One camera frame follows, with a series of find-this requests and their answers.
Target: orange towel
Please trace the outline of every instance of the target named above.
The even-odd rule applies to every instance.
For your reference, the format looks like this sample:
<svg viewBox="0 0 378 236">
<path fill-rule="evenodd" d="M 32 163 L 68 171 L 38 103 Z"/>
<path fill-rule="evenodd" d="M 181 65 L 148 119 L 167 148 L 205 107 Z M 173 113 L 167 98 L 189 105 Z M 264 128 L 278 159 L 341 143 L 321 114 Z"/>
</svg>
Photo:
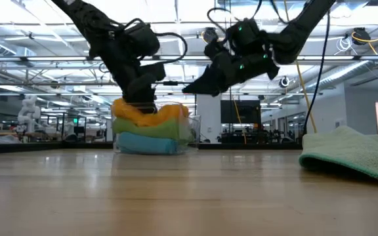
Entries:
<svg viewBox="0 0 378 236">
<path fill-rule="evenodd" d="M 189 117 L 189 109 L 182 104 L 165 105 L 156 114 L 143 114 L 136 107 L 127 104 L 123 99 L 115 100 L 112 112 L 116 117 L 128 119 L 139 127 L 152 127 L 175 118 L 181 120 Z"/>
</svg>

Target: table surface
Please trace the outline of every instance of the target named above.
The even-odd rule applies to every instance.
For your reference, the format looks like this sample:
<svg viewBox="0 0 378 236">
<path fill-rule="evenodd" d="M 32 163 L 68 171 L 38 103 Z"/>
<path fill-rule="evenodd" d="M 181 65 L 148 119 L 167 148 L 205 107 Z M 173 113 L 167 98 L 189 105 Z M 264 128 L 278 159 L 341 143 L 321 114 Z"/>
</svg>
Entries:
<svg viewBox="0 0 378 236">
<path fill-rule="evenodd" d="M 0 235 L 378 235 L 378 182 L 298 156 L 0 154 Z"/>
</svg>

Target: ceiling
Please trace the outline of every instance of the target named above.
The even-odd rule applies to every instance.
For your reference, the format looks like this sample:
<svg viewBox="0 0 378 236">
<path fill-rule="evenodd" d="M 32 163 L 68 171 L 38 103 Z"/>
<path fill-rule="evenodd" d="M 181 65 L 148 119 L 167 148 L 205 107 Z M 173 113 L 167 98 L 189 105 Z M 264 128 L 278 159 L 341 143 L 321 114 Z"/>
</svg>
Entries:
<svg viewBox="0 0 378 236">
<path fill-rule="evenodd" d="M 35 53 L 36 56 L 86 56 L 89 47 L 83 40 L 81 34 L 72 24 L 72 21 L 50 0 L 23 0 L 26 10 L 16 6 L 12 1 L 0 0 L 0 43 L 12 50 L 25 47 Z M 145 22 L 150 22 L 155 32 L 175 32 L 181 34 L 188 42 L 188 55 L 203 56 L 205 43 L 197 38 L 206 27 L 213 27 L 207 19 L 206 12 L 214 7 L 223 7 L 213 0 L 87 0 L 86 2 L 98 7 L 110 18 L 117 22 L 126 23 L 133 18 L 141 18 Z M 284 17 L 282 9 L 284 4 L 277 1 L 280 13 Z M 289 16 L 296 17 L 302 9 L 304 1 L 289 1 Z M 243 4 L 234 4 L 232 14 L 237 18 L 251 17 L 256 9 L 255 1 L 244 1 Z M 230 22 L 235 21 L 227 13 L 213 12 L 212 18 L 219 22 L 222 27 L 231 26 Z M 278 17 L 268 4 L 264 1 L 260 11 L 256 14 L 261 29 L 268 32 L 279 32 L 285 28 L 278 23 Z M 351 50 L 339 52 L 337 43 L 339 38 L 351 33 L 356 27 L 365 27 L 370 32 L 371 37 L 378 38 L 378 6 L 357 6 L 356 9 L 338 6 L 332 12 L 331 27 L 329 33 L 329 43 L 327 55 L 354 54 Z M 323 40 L 326 33 L 326 20 L 323 19 L 310 35 L 310 40 L 304 46 L 301 55 L 321 55 Z M 68 42 L 67 47 L 63 42 L 56 39 L 58 35 Z M 179 56 L 182 53 L 182 43 L 176 39 L 165 37 L 161 38 L 161 48 L 158 55 Z M 358 54 L 372 54 L 368 45 L 353 46 Z M 192 62 L 180 61 L 176 64 L 166 65 L 167 78 L 180 82 L 192 82 L 199 77 L 206 66 L 205 61 Z M 110 75 L 98 70 L 99 64 L 83 64 L 81 67 L 86 69 L 56 69 L 55 64 L 49 64 L 52 69 L 40 70 L 30 69 L 28 79 L 33 77 L 34 83 L 50 83 L 60 81 L 68 83 L 94 83 L 85 87 L 62 86 L 53 89 L 49 86 L 35 87 L 42 92 L 62 93 L 79 89 L 85 92 L 121 92 L 119 87 L 108 85 L 100 86 L 100 83 L 109 83 Z M 313 66 L 301 65 L 304 73 Z M 17 78 L 26 79 L 26 70 L 10 68 L 10 64 L 0 62 L 0 70 L 3 70 Z M 285 91 L 278 86 L 279 80 L 285 76 L 296 78 L 298 76 L 296 66 L 282 66 L 279 75 L 275 80 L 270 81 L 267 75 L 261 75 L 247 81 L 244 84 L 236 85 L 232 88 L 233 92 L 281 92 Z M 157 92 L 180 92 L 184 85 L 167 87 L 158 85 Z M 103 97 L 107 101 L 113 101 L 117 96 Z M 194 96 L 159 96 L 161 101 L 178 101 L 194 103 Z M 75 98 L 71 102 L 80 102 Z"/>
</svg>

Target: white robot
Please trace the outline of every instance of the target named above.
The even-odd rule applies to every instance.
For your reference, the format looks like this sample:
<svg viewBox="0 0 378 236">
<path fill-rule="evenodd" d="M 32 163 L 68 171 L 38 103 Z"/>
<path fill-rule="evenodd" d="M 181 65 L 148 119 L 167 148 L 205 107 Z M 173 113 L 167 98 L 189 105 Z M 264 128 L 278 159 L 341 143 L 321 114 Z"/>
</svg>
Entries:
<svg viewBox="0 0 378 236">
<path fill-rule="evenodd" d="M 40 119 L 40 108 L 36 106 L 37 96 L 27 95 L 22 101 L 23 107 L 18 113 L 18 124 L 27 125 L 27 132 L 34 132 L 35 125 L 41 126 L 35 122 Z"/>
</svg>

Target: clear plastic container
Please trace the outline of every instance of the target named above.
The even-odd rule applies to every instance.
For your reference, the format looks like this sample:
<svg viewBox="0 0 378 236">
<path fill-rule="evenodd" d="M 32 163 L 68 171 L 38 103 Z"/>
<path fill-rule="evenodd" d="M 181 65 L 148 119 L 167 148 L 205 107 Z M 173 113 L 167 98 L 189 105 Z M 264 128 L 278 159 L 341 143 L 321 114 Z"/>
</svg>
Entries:
<svg viewBox="0 0 378 236">
<path fill-rule="evenodd" d="M 115 110 L 112 106 L 114 151 L 146 155 L 179 155 L 195 151 L 200 142 L 201 117 L 188 114 L 180 103 L 155 103 L 156 112 L 132 115 L 139 106 Z"/>
</svg>

